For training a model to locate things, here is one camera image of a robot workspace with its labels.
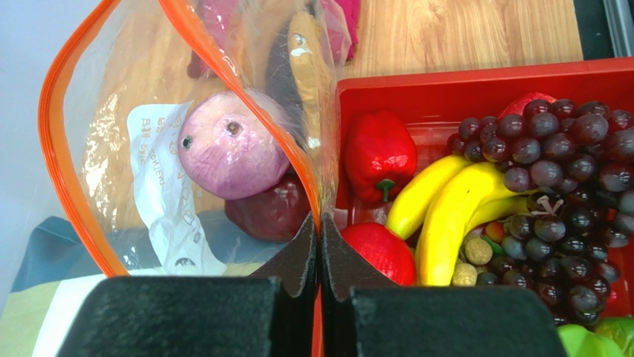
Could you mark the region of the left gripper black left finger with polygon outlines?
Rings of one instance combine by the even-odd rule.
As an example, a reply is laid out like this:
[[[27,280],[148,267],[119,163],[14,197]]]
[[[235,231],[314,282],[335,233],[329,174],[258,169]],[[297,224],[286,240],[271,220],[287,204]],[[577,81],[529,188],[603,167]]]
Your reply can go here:
[[[247,277],[115,277],[89,293],[60,356],[309,356],[317,239],[307,217]]]

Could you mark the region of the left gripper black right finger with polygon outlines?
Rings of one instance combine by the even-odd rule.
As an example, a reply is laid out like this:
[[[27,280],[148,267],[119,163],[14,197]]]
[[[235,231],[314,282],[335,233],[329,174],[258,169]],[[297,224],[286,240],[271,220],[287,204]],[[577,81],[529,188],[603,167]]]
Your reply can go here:
[[[508,286],[404,287],[321,222],[326,356],[564,356],[549,311]]]

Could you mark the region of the dark red apple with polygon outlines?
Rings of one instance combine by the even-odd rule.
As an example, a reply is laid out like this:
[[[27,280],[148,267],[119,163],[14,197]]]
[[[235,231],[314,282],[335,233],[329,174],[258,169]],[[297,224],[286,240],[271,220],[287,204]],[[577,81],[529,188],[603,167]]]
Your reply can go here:
[[[310,203],[303,184],[297,175],[290,173],[262,193],[225,201],[227,218],[263,242],[289,242],[309,212]]]

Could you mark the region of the purple onion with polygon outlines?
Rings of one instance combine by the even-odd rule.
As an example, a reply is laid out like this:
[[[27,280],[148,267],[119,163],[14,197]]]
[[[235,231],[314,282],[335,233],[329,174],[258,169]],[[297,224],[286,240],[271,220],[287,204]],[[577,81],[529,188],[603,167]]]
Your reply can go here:
[[[268,190],[290,166],[279,143],[233,91],[217,92],[189,113],[178,155],[193,182],[224,200]]]

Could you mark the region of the clear zip bag orange zipper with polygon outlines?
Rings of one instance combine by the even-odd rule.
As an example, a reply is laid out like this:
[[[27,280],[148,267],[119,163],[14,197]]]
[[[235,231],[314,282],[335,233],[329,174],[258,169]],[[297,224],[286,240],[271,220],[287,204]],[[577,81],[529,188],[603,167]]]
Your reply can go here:
[[[92,259],[115,277],[227,276],[199,213],[221,200],[186,175],[177,139],[201,28],[183,1],[102,1],[54,60],[39,102],[51,181]]]

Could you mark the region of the papaya half slice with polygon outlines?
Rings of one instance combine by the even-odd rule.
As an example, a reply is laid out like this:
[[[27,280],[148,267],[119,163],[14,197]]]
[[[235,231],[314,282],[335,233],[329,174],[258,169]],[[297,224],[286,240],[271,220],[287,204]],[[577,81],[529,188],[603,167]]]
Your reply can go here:
[[[338,112],[320,21],[307,11],[288,19],[273,42],[266,93],[283,108],[278,124],[314,165],[336,161]]]

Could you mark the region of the yellow banana pair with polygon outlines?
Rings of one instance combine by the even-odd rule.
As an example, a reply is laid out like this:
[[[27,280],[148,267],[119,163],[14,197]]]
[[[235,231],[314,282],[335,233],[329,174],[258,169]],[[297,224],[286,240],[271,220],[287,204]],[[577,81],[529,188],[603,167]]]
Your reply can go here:
[[[490,162],[448,155],[430,164],[397,195],[385,226],[405,240],[418,228],[418,274],[424,286],[448,286],[467,224],[490,202],[521,195],[505,187]]]

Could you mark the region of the red bell pepper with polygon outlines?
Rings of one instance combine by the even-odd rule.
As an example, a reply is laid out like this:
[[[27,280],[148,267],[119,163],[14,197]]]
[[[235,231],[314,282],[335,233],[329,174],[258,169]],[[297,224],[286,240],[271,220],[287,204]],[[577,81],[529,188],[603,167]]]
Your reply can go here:
[[[417,150],[400,116],[378,111],[350,122],[343,154],[353,195],[366,205],[396,198],[413,179]]]

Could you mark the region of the blue beige checked pillow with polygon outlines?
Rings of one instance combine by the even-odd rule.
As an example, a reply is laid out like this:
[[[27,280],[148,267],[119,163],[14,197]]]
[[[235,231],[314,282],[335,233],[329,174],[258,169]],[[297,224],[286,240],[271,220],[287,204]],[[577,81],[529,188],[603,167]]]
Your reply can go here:
[[[285,246],[250,237],[222,211],[198,217],[227,276],[251,274]],[[104,277],[69,222],[52,216],[40,223],[1,317],[1,355],[55,356],[81,303]]]

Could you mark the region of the green starfruit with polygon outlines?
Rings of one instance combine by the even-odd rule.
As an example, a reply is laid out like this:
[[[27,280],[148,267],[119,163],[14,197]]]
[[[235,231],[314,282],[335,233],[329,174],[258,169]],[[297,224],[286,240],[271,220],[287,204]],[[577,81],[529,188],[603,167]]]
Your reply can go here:
[[[633,317],[600,320],[590,331],[577,324],[557,328],[568,356],[633,357]]]

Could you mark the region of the dark purple grape bunch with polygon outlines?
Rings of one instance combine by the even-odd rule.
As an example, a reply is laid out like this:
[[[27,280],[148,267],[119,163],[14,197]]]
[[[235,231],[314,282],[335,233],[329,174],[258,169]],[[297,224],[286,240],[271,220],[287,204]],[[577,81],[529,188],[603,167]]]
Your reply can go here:
[[[621,276],[609,252],[633,237],[633,114],[533,97],[464,119],[447,144],[510,192],[477,208],[454,284],[531,289],[556,325],[595,325]]]

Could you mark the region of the magenta folded cloth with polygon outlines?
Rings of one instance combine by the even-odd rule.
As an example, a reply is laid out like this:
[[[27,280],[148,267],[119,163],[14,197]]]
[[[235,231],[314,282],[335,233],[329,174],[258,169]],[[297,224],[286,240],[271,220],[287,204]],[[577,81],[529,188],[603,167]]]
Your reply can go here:
[[[237,1],[198,1],[196,14],[205,24],[207,32],[214,38],[220,50],[225,49],[225,34],[231,16],[236,12]],[[330,40],[333,61],[342,65],[351,60],[354,46],[359,42],[356,28],[359,21],[359,1],[322,1],[325,22]]]

